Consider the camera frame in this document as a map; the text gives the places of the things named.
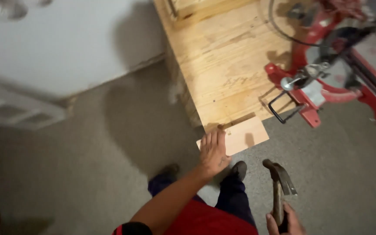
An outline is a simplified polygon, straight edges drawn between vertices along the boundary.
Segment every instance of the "black cord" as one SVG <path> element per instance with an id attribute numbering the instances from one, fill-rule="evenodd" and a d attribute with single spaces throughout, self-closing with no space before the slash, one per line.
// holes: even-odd
<path id="1" fill-rule="evenodd" d="M 291 36 L 289 36 L 288 34 L 286 34 L 284 31 L 282 31 L 278 25 L 275 23 L 274 21 L 274 16 L 272 15 L 273 13 L 273 8 L 274 8 L 274 0 L 270 0 L 269 2 L 269 13 L 268 13 L 268 19 L 269 19 L 269 22 L 271 22 L 272 26 L 278 31 L 278 33 L 280 33 L 282 36 L 284 36 L 285 38 L 287 38 L 288 40 L 291 40 L 291 41 L 294 41 L 296 43 L 299 43 L 299 44 L 302 44 L 302 45 L 309 45 L 309 46 L 315 46 L 315 47 L 329 47 L 329 46 L 326 46 L 326 45 L 322 45 L 322 44 L 312 44 L 312 43 L 306 43 L 306 42 L 303 42 L 301 40 L 298 40 L 298 39 L 295 39 Z"/>

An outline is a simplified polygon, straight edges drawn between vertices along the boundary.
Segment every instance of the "concrete floor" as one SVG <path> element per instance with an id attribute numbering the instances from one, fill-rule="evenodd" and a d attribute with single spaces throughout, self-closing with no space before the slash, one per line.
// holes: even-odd
<path id="1" fill-rule="evenodd" d="M 75 115 L 36 132 L 0 128 L 0 212 L 45 221 L 41 234 L 111 234 L 147 201 L 147 178 L 167 163 L 198 159 L 197 134 L 168 102 L 163 63 L 79 96 Z M 358 102 L 327 104 L 322 125 L 299 116 L 264 120 L 270 139 L 233 156 L 258 230 L 266 234 L 272 183 L 261 161 L 282 164 L 298 190 L 288 198 L 309 234 L 376 234 L 376 123 Z M 215 205 L 218 188 L 200 191 Z"/>

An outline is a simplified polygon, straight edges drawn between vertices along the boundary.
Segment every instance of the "plywood workbench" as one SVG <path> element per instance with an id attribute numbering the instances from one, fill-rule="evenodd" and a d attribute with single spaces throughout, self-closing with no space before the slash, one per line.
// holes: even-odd
<path id="1" fill-rule="evenodd" d="M 165 0 L 154 0 L 168 40 L 166 62 L 193 126 L 203 125 L 209 131 L 253 113 L 261 120 L 272 116 L 267 104 L 280 91 L 269 81 L 264 66 L 270 61 L 288 66 L 291 43 L 267 22 L 268 3 L 254 1 L 177 29 Z M 274 6 L 275 21 L 290 35 L 296 27 L 277 15 L 285 15 L 293 4 L 277 0 Z M 288 96 L 274 104 L 278 112 L 294 107 Z"/>

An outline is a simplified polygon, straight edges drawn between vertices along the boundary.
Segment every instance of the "dark pants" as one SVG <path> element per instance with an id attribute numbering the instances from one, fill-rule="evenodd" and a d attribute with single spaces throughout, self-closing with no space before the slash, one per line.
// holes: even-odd
<path id="1" fill-rule="evenodd" d="M 160 174 L 149 181 L 148 190 L 152 196 L 155 196 L 175 181 L 176 178 L 174 176 Z M 249 200 L 244 190 L 243 182 L 236 175 L 228 175 L 220 183 L 220 195 L 218 196 L 216 208 L 226 211 L 256 227 L 250 211 Z M 193 199 L 205 203 L 198 195 Z"/>

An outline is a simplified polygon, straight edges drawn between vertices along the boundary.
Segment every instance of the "hammer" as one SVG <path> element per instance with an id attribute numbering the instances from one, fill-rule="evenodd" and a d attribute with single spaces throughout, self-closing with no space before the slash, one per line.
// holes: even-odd
<path id="1" fill-rule="evenodd" d="M 273 163 L 265 159 L 262 164 L 269 169 L 271 178 L 274 181 L 274 208 L 273 216 L 277 222 L 279 233 L 288 232 L 288 220 L 284 217 L 284 208 L 282 206 L 282 192 L 284 195 L 297 195 L 294 185 L 287 171 L 278 163 Z"/>

